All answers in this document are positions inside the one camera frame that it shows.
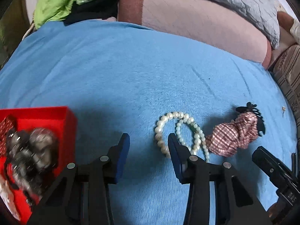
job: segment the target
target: black hair clip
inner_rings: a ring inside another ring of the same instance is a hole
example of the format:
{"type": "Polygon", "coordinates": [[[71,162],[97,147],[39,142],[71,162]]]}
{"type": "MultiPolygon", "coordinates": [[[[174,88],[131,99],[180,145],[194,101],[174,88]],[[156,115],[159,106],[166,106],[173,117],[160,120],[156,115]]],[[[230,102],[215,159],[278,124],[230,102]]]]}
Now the black hair clip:
{"type": "Polygon", "coordinates": [[[262,135],[260,134],[260,132],[263,132],[263,134],[265,134],[266,128],[265,128],[263,117],[259,109],[257,109],[256,107],[257,107],[256,104],[252,104],[251,102],[248,102],[247,106],[239,106],[236,108],[236,111],[239,113],[252,112],[257,116],[257,132],[258,132],[258,136],[261,137],[262,135]]]}

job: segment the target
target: blue bed sheet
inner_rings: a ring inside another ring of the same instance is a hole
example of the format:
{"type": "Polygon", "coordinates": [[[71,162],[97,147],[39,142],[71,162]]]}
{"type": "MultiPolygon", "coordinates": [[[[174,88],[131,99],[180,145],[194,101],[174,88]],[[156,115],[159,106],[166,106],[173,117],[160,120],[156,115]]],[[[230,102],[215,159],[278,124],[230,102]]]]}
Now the blue bed sheet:
{"type": "MultiPolygon", "coordinates": [[[[21,42],[0,71],[0,86],[0,108],[69,106],[78,118],[79,164],[105,154],[129,133],[123,178],[110,187],[116,224],[183,223],[189,185],[179,184],[153,138],[156,121],[169,111],[189,113],[210,134],[216,124],[237,116],[235,107],[248,101],[258,105],[266,135],[227,161],[266,209],[277,200],[276,188],[252,163],[253,151],[262,145],[291,167],[296,150],[293,114],[260,64],[133,24],[48,22],[21,42]]],[[[175,120],[165,126],[165,140],[174,127],[175,120]]],[[[188,128],[182,132],[191,145],[188,128]]],[[[204,157],[201,151],[198,156],[204,157]]],[[[224,160],[211,155],[213,163],[224,160]]]]}

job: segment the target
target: white bead bracelet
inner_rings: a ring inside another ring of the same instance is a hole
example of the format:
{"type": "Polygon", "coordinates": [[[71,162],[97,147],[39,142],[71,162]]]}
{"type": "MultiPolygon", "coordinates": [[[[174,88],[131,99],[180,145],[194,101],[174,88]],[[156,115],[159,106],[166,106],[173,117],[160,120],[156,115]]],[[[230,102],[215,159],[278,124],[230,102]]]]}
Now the white bead bracelet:
{"type": "Polygon", "coordinates": [[[179,142],[181,143],[181,145],[187,146],[186,142],[181,137],[181,132],[180,132],[181,125],[183,123],[186,123],[195,129],[194,130],[194,132],[195,132],[194,144],[192,146],[193,148],[191,149],[191,147],[189,147],[189,146],[187,146],[187,148],[189,149],[189,151],[192,155],[196,155],[197,151],[200,150],[200,148],[201,148],[200,145],[202,144],[203,151],[205,154],[205,160],[206,160],[206,162],[209,162],[209,152],[206,147],[206,140],[205,140],[203,131],[198,126],[198,124],[196,124],[195,119],[193,117],[191,117],[189,114],[183,113],[183,112],[173,112],[173,113],[169,112],[166,115],[162,116],[159,121],[157,121],[157,127],[155,128],[154,132],[156,133],[155,139],[157,140],[157,145],[160,147],[161,152],[163,154],[165,154],[167,158],[171,157],[169,149],[166,146],[166,143],[163,141],[162,133],[163,133],[163,129],[164,129],[164,126],[167,123],[167,121],[171,120],[173,118],[179,119],[179,121],[176,125],[176,135],[177,135],[177,138],[178,138],[179,142]]]}

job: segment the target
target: metal screw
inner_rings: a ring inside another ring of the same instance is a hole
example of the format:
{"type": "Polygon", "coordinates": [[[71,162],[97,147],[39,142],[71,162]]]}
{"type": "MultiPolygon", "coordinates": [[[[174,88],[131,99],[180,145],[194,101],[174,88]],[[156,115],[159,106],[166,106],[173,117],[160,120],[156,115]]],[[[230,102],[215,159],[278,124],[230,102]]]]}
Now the metal screw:
{"type": "Polygon", "coordinates": [[[195,155],[191,155],[191,156],[189,157],[189,159],[190,159],[192,162],[195,162],[195,161],[198,160],[198,157],[195,156],[195,155]]]}
{"type": "Polygon", "coordinates": [[[109,160],[109,157],[108,156],[101,156],[100,157],[100,161],[101,162],[106,162],[106,161],[108,161],[109,160]]]}
{"type": "Polygon", "coordinates": [[[67,165],[68,169],[73,169],[75,167],[75,163],[71,162],[67,165]]]}
{"type": "Polygon", "coordinates": [[[223,163],[223,166],[224,166],[225,168],[231,168],[231,164],[230,164],[229,162],[224,162],[224,163],[223,163]]]}

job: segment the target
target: red tray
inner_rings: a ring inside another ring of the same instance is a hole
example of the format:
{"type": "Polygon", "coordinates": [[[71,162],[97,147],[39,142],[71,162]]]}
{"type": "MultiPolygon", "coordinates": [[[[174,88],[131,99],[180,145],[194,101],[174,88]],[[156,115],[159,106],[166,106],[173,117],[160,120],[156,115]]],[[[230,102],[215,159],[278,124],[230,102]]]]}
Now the red tray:
{"type": "MultiPolygon", "coordinates": [[[[75,161],[75,140],[77,119],[66,106],[45,108],[20,108],[0,110],[0,122],[8,115],[16,118],[17,130],[31,131],[34,128],[48,128],[55,133],[59,140],[58,167],[53,170],[57,177],[65,166],[75,161]]],[[[0,173],[4,176],[5,158],[0,158],[0,173]]],[[[11,189],[14,194],[14,203],[21,216],[21,224],[26,224],[31,211],[26,198],[20,190],[11,189]]]]}

